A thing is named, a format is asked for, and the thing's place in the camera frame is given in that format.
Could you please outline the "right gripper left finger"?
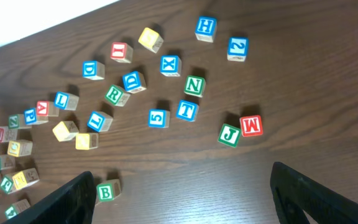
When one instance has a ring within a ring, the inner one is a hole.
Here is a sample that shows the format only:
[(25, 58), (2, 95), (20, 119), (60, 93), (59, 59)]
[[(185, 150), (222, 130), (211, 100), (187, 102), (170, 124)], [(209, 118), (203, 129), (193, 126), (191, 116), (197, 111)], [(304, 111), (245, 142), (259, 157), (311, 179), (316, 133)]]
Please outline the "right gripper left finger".
[(94, 177), (85, 171), (6, 223), (91, 224), (95, 201)]

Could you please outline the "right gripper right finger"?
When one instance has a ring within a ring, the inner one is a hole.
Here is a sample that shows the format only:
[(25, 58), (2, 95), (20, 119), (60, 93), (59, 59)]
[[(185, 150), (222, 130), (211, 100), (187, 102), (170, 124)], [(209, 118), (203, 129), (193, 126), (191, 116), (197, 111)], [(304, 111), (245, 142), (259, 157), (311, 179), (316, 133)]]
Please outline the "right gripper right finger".
[(358, 203), (315, 182), (282, 162), (274, 162), (270, 188), (278, 220), (306, 223), (358, 223)]

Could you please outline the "green B block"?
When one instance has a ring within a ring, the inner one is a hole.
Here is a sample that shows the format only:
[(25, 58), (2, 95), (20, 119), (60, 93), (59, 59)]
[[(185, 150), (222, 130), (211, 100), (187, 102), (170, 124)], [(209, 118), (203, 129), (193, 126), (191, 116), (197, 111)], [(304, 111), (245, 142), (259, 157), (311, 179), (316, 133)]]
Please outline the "green B block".
[(119, 179), (107, 180), (96, 186), (96, 204), (111, 202), (122, 193)]

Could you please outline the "blue T block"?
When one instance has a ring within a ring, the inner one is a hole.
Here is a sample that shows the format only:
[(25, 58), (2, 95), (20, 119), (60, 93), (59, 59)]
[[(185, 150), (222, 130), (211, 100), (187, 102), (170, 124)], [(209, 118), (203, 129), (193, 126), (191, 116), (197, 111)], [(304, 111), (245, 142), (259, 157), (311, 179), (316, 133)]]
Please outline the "blue T block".
[(189, 122), (194, 122), (198, 114), (199, 106), (186, 100), (180, 100), (176, 112), (176, 117)]

